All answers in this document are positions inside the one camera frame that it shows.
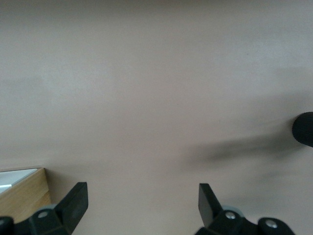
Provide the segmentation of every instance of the black plastic part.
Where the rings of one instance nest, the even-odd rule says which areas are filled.
[[[14,229],[13,218],[4,216],[0,217],[0,235],[1,234],[12,234]]]
[[[272,228],[266,224],[267,221],[273,221],[277,226]],[[275,218],[261,218],[258,226],[264,235],[295,235],[287,224]]]
[[[86,182],[77,183],[54,208],[61,223],[72,234],[88,208],[88,189]]]
[[[18,224],[0,217],[0,235],[71,235],[87,208],[87,183],[79,182],[53,209],[37,211]]]
[[[292,134],[298,142],[313,147],[313,112],[298,116],[293,123]]]
[[[32,235],[70,235],[53,209],[38,211],[28,221]]]
[[[200,228],[195,235],[210,235],[206,228]]]
[[[199,185],[199,211],[204,223],[204,227],[208,228],[220,212],[223,211],[222,206],[217,200],[214,192],[209,184]]]
[[[209,184],[199,186],[199,211],[204,228],[196,235],[295,235],[279,219],[261,218],[256,225],[234,211],[224,211]]]
[[[233,218],[228,218],[227,213],[232,213]],[[208,228],[208,231],[212,231],[219,235],[237,235],[241,230],[243,219],[239,214],[234,211],[222,211],[216,216]]]

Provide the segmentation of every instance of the black knob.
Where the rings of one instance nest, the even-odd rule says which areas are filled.
[[[13,218],[0,216],[0,235],[8,235],[13,233],[14,221]]]
[[[298,142],[313,147],[313,112],[297,117],[292,126],[292,134]]]

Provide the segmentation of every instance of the black cylinder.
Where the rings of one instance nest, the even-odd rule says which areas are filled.
[[[313,147],[313,112],[297,117],[292,125],[292,134],[298,142]]]

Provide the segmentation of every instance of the wooden panel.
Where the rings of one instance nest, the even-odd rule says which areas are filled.
[[[14,221],[27,219],[37,209],[51,204],[45,169],[40,168],[21,182],[0,194],[0,215]]]

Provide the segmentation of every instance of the black clamp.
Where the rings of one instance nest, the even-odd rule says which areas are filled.
[[[199,211],[204,227],[196,235],[295,235],[279,219],[261,218],[256,225],[235,211],[223,210],[209,184],[199,185]]]
[[[17,224],[11,217],[0,217],[0,235],[70,235],[87,208],[87,183],[79,182],[52,209],[39,210]]]

